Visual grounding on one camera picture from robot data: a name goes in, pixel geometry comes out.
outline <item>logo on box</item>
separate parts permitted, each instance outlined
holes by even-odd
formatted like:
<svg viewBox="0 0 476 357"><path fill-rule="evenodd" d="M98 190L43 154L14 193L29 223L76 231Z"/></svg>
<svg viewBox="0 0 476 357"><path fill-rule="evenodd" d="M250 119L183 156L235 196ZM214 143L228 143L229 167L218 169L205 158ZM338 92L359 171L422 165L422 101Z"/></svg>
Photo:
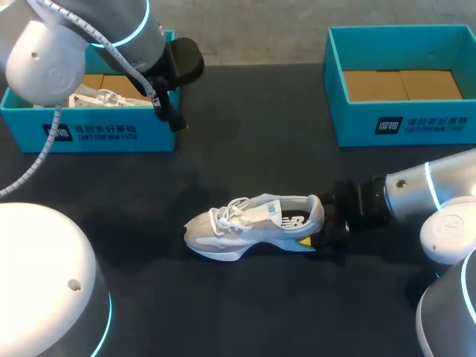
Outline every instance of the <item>logo on box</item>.
<svg viewBox="0 0 476 357"><path fill-rule="evenodd" d="M48 137L50 135L51 124L43 124L43 130ZM55 141L73 141L73 137L69 132L68 126L66 124L60 124L58 126L57 135L54 139Z"/></svg>
<svg viewBox="0 0 476 357"><path fill-rule="evenodd" d="M374 134L396 134L400 130L403 117L381 117L377 121Z"/></svg>

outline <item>dark tabletop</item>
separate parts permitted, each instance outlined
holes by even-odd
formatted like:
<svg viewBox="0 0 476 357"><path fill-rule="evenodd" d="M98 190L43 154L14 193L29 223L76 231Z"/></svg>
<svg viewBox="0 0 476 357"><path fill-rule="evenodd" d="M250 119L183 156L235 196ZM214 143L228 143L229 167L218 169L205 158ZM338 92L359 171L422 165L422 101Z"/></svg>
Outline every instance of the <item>dark tabletop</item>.
<svg viewBox="0 0 476 357"><path fill-rule="evenodd" d="M262 245L235 263L196 256L181 227L236 197L321 193L469 147L338 148L320 65L207 68L182 105L176 152L52 155L8 197L84 230L120 356L421 356L415 311L431 272L418 227L355 235L344 256ZM0 186L33 160L1 122Z"/></svg>

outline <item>white sneaker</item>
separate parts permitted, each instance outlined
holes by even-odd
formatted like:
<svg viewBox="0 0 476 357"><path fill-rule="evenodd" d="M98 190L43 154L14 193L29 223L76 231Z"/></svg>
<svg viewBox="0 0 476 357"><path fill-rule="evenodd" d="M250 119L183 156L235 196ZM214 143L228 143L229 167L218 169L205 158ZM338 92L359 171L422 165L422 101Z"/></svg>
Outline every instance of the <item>white sneaker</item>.
<svg viewBox="0 0 476 357"><path fill-rule="evenodd" d="M317 196L275 196L234 199L212 208L185 225L190 249L214 260L238 260L251 246L267 242L286 251L314 251L297 241L318 232L324 208Z"/></svg>

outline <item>white coiled cable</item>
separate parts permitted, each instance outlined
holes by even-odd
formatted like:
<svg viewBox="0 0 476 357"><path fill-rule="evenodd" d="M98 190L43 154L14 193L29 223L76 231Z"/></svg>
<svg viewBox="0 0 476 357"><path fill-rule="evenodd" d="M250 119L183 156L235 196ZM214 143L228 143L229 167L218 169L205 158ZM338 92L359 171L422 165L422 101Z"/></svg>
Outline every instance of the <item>white coiled cable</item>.
<svg viewBox="0 0 476 357"><path fill-rule="evenodd" d="M45 145L43 146L43 149L36 158L35 162L33 162L33 165L31 165L30 168L18 180L1 190L0 198L5 197L7 194L12 193L14 190L22 186L38 170L43 161L46 159L46 156L53 146L54 139L57 136L58 125L60 124L59 121L61 117L61 109L61 104L57 104L56 108L54 109L53 123L51 124L51 129L46 139Z"/></svg>
<svg viewBox="0 0 476 357"><path fill-rule="evenodd" d="M27 0L27 1L28 1L28 4L30 4L30 6L38 13L38 15L45 22L49 22L50 20L41 11L42 9L40 9L39 6L46 7L49 10L52 10L53 12L58 13L63 18L67 19L70 22L73 22L76 26L82 28L89 36L93 37L97 42L99 42L101 45L104 46L104 48L116 59L116 61L118 61L118 63L124 69L124 71L126 71L128 74L134 77L144 87L144 90L147 93L147 97L149 97L152 100L152 104L154 105L154 107L160 108L161 106L160 100L158 99L157 93L155 92L154 88L149 83L149 81L142 74L140 74L134 67L132 67L132 65L129 62L127 62L124 56L120 54L120 52L116 49L116 47L114 47L114 45L106 37L104 37L101 32L93 28L88 22L81 19L79 16L74 15L71 11L66 10L64 7L61 7L50 0ZM48 138L46 139L45 145L41 153L38 155L35 162L33 162L30 168L18 180L16 180L14 183L6 187L5 189L0 190L0 198L5 197L9 193L12 193L14 190L22 186L39 169L43 161L46 159L46 156L50 152L51 147L53 146L54 139L57 135L58 126L60 124L59 121L60 121L61 111L62 111L61 105L57 104L54 110L53 123L51 124L51 129L48 134Z"/></svg>

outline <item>teal box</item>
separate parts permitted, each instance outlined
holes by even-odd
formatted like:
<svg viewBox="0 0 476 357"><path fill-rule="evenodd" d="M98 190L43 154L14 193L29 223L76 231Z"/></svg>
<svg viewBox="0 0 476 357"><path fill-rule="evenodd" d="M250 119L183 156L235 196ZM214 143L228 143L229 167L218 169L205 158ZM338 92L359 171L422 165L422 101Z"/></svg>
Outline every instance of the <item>teal box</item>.
<svg viewBox="0 0 476 357"><path fill-rule="evenodd" d="M351 102L343 71L448 70L464 100ZM476 41L465 25L330 28L324 86L341 147L476 143Z"/></svg>
<svg viewBox="0 0 476 357"><path fill-rule="evenodd" d="M167 41L175 39L166 32ZM89 46L86 73L116 74ZM178 109L180 90L169 92ZM7 89L0 113L21 150L40 152L51 128L54 109L34 109ZM170 152L175 134L160 121L152 107L64 108L52 152Z"/></svg>

